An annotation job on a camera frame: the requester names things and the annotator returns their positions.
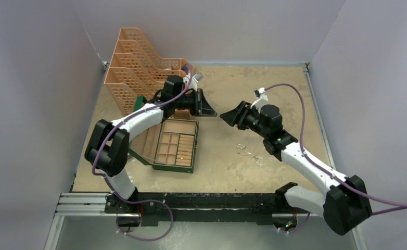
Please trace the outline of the green jewelry box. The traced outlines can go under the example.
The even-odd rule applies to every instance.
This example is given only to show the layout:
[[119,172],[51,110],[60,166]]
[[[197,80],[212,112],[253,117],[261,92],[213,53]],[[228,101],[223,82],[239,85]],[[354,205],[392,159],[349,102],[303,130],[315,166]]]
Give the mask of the green jewelry box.
[[193,173],[198,130],[197,120],[169,118],[136,136],[128,154],[154,170]]

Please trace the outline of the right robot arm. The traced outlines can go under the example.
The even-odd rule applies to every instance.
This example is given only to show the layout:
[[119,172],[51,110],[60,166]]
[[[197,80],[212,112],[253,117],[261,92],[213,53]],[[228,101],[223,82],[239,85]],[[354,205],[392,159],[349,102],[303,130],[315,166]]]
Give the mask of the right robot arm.
[[266,104],[257,109],[242,101],[220,118],[231,127],[260,135],[270,155],[297,170],[317,188],[317,192],[297,184],[280,188],[281,194],[275,198],[278,210],[287,212],[293,207],[306,210],[322,217],[338,235],[345,235],[372,216],[364,181],[356,175],[348,177],[323,162],[315,163],[316,157],[284,129],[277,106]]

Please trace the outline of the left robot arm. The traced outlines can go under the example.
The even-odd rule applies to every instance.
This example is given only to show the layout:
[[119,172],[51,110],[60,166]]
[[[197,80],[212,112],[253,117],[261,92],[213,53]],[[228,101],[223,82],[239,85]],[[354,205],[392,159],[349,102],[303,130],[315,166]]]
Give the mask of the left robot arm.
[[215,117],[217,112],[198,87],[202,79],[201,73],[189,73],[185,77],[169,75],[163,87],[137,111],[114,121],[96,122],[84,158],[92,165],[92,174],[105,180],[125,213],[132,213],[140,203],[137,187],[124,169],[130,142],[145,130],[163,123],[176,110],[188,110],[197,117]]

